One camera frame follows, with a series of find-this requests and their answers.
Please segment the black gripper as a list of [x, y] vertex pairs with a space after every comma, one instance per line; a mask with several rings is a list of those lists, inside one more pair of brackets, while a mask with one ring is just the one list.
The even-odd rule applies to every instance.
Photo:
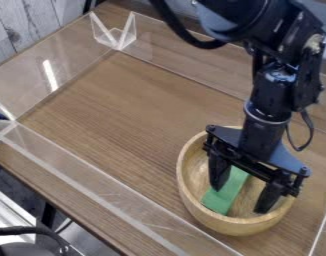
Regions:
[[271, 113], [247, 101], [243, 111], [241, 128], [205, 126], [203, 150], [208, 157], [209, 185], [219, 191], [228, 180], [231, 167], [241, 169], [265, 183], [253, 208], [255, 213], [265, 214], [280, 196], [299, 195], [311, 170], [282, 142], [283, 134], [290, 134], [291, 110], [279, 108]]

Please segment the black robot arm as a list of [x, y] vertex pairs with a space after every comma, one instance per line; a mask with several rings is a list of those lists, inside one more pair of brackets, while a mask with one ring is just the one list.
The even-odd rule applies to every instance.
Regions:
[[324, 52], [323, 23], [296, 0], [196, 0], [195, 9], [208, 41], [185, 29], [165, 0], [148, 0], [179, 38], [200, 49], [241, 42], [252, 56], [252, 92], [239, 129], [208, 125], [203, 149], [213, 190], [229, 179], [232, 167], [265, 182], [253, 211], [264, 214], [282, 196], [299, 194], [311, 170], [290, 154], [282, 140], [298, 112], [314, 127], [306, 108], [318, 102]]

